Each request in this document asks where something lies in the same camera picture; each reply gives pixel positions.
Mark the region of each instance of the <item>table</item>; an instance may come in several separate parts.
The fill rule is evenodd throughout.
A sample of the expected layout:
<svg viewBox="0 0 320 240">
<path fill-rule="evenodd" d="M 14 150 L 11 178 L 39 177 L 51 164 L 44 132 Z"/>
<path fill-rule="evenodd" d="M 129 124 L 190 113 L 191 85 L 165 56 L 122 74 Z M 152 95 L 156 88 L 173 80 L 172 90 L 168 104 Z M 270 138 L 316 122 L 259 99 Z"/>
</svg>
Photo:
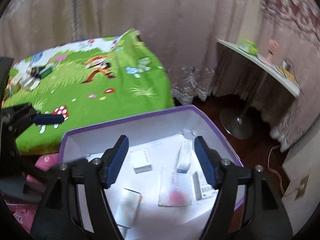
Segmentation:
<svg viewBox="0 0 320 240">
<path fill-rule="evenodd" d="M 279 70 L 277 70 L 277 68 L 273 64 L 270 66 L 263 63 L 264 58 L 262 56 L 259 55 L 258 58 L 256 56 L 250 55 L 239 49 L 237 44 L 228 41 L 217 39 L 217 42 L 241 54 L 264 70 L 263 75 L 260 77 L 260 80 L 256 82 L 255 89 L 249 96 L 247 103 L 241 113 L 232 108 L 223 109 L 220 112 L 220 122 L 226 129 L 226 131 L 238 139 L 247 139 L 252 135 L 252 124 L 249 118 L 246 116 L 246 113 L 255 96 L 265 82 L 268 74 L 275 78 L 281 85 L 283 85 L 295 98 L 299 97 L 300 88 L 296 82 L 293 82 L 289 78 L 285 77 Z"/>
</svg>

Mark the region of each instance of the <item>wall switch plate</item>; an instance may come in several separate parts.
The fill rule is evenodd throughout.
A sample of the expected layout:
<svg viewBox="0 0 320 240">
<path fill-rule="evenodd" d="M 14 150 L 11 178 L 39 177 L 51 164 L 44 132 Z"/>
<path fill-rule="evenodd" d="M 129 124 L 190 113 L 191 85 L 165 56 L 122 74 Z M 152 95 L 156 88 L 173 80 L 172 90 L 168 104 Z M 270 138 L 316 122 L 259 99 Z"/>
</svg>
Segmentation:
<svg viewBox="0 0 320 240">
<path fill-rule="evenodd" d="M 306 192 L 308 180 L 309 180 L 309 175 L 304 177 L 300 181 L 300 186 L 298 188 L 298 192 L 297 192 L 296 198 L 294 200 L 297 200 L 297 199 L 302 198 L 304 196 L 304 193 Z"/>
</svg>

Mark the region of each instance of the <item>wooden floor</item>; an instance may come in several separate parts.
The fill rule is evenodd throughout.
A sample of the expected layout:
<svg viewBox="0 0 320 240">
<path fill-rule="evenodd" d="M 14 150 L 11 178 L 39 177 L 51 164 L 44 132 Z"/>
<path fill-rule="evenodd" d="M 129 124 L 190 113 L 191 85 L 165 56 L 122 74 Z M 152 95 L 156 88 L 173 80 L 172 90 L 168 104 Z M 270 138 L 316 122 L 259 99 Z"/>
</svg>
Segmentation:
<svg viewBox="0 0 320 240">
<path fill-rule="evenodd" d="M 252 121 L 253 135 L 249 139 L 240 140 L 228 134 L 219 120 L 219 113 L 222 109 L 229 107 L 242 109 L 242 107 L 244 107 L 244 102 L 240 100 L 238 96 L 230 95 L 219 98 L 210 96 L 205 102 L 201 101 L 199 98 L 195 98 L 193 105 L 205 112 L 206 115 L 215 123 L 215 125 L 220 129 L 233 149 L 239 155 L 244 166 L 255 167 L 257 164 L 260 164 L 264 167 L 264 170 L 269 175 L 274 189 L 280 194 L 280 196 L 282 196 L 278 177 L 269 172 L 267 169 L 270 149 L 273 146 L 279 145 L 279 143 L 270 138 L 270 127 L 267 123 L 264 123 L 261 120 L 260 113 L 255 109 L 249 109 L 248 116 Z M 272 151 L 270 156 L 270 167 L 278 170 L 282 175 L 283 186 L 285 190 L 290 182 L 282 170 L 282 164 L 286 156 L 287 152 L 281 153 L 279 149 Z M 238 230 L 242 216 L 242 208 L 243 207 L 235 211 L 233 221 L 229 229 L 230 232 Z"/>
</svg>

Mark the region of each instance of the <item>pink flower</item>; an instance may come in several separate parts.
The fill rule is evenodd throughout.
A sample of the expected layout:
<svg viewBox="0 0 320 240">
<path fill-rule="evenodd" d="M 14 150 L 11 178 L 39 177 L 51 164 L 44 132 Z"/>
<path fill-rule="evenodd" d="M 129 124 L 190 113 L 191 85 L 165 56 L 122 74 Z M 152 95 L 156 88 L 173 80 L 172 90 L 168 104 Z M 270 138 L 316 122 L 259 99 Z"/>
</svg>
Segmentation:
<svg viewBox="0 0 320 240">
<path fill-rule="evenodd" d="M 113 88 L 108 88 L 106 90 L 104 90 L 104 94 L 111 94 L 111 93 L 115 93 L 116 91 Z"/>
<path fill-rule="evenodd" d="M 88 98 L 96 98 L 97 95 L 96 94 L 91 94 L 91 95 L 88 95 Z"/>
</svg>

